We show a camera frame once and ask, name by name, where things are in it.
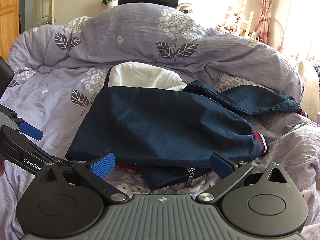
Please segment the pink floral curtain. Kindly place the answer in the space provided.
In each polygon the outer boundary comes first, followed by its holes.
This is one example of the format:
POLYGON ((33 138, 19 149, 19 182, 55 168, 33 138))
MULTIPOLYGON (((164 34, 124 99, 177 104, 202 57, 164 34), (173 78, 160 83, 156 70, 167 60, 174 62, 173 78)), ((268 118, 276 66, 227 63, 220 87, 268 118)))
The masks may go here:
POLYGON ((278 25, 281 31, 281 41, 277 47, 278 51, 282 50, 283 42, 284 42, 284 29, 281 23, 269 16, 273 6, 274 0, 261 0, 261 14, 259 17, 259 21, 257 23, 256 32, 259 36, 259 41, 263 42, 264 44, 269 44, 270 41, 270 21, 274 22, 278 25))

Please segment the wooden wardrobe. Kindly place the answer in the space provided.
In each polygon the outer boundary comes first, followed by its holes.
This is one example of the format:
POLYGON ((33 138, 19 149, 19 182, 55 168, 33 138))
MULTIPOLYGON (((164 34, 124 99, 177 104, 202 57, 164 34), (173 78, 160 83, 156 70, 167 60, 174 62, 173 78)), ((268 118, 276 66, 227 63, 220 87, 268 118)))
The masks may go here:
POLYGON ((1 57, 5 60, 20 34, 18 6, 19 0, 1 0, 1 57))

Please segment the white wooden rack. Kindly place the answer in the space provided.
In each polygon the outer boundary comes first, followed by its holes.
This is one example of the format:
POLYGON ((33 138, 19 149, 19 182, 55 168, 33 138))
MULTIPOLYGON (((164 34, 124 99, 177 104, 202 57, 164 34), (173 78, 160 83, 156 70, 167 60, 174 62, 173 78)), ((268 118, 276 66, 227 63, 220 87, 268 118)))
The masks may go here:
POLYGON ((246 29, 244 32, 243 37, 249 38, 249 31, 252 25, 252 20, 254 16, 254 11, 251 10, 249 13, 248 19, 246 19, 246 16, 244 15, 244 11, 246 8, 248 0, 243 0, 242 5, 240 7, 240 10, 238 12, 233 10, 233 6, 230 5, 228 8, 228 11, 225 15, 225 19, 221 23, 219 27, 219 31, 224 34, 233 34, 236 36, 241 36, 240 30, 241 26, 243 24, 246 25, 246 29))

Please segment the white door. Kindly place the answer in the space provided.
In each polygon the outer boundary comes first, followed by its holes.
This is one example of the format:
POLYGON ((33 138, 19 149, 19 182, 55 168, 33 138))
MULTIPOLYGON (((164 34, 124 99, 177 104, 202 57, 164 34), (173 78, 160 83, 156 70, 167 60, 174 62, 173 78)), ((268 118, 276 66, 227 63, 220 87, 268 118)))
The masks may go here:
POLYGON ((33 0, 33 26, 54 24, 54 0, 33 0))

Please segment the white fan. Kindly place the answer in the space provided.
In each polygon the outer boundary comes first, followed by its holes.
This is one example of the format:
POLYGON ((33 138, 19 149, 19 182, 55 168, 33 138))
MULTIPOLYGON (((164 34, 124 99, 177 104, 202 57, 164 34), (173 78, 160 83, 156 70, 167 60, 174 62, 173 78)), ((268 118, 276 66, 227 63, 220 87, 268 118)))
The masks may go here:
POLYGON ((190 3, 180 3, 176 9, 184 14, 191 14, 193 12, 193 5, 190 3))

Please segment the purple floral duvet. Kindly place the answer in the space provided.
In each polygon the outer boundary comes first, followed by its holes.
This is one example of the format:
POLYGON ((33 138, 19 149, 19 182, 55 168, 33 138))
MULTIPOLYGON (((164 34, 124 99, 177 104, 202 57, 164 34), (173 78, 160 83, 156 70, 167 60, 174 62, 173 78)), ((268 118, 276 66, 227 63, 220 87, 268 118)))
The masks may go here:
MULTIPOLYGON (((204 29, 170 7, 132 3, 23 32, 7 58, 15 77, 1 104, 44 133, 40 148, 63 158, 108 70, 124 62, 169 69, 184 83, 199 80, 220 92, 253 83, 298 103, 306 96, 295 65, 274 48, 204 29)), ((302 235, 319 239, 319 125, 295 113, 246 120, 270 149, 253 164, 281 163, 309 206, 302 235)), ((8 161, 4 168, 1 239, 20 239, 15 209, 34 176, 8 161)))

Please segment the green white plush toy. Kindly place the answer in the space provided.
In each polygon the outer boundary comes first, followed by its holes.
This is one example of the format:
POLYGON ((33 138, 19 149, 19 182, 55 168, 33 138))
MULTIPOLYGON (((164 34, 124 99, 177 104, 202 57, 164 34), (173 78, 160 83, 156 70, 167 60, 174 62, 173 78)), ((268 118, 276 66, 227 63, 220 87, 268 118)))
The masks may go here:
POLYGON ((107 8, 114 8, 118 5, 119 0, 103 0, 102 4, 107 8))

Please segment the navy white track jacket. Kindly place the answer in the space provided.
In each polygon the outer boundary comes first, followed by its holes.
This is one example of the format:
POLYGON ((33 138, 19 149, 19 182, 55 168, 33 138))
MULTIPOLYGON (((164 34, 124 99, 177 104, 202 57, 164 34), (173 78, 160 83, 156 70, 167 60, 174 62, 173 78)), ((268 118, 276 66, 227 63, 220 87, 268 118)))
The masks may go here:
POLYGON ((174 76, 135 62, 111 68, 66 159, 92 161, 113 153, 116 163, 136 166, 153 191, 208 173, 213 153, 233 162, 265 155, 267 139, 247 118, 304 114, 293 97, 262 87, 219 92, 193 81, 181 88, 174 76))

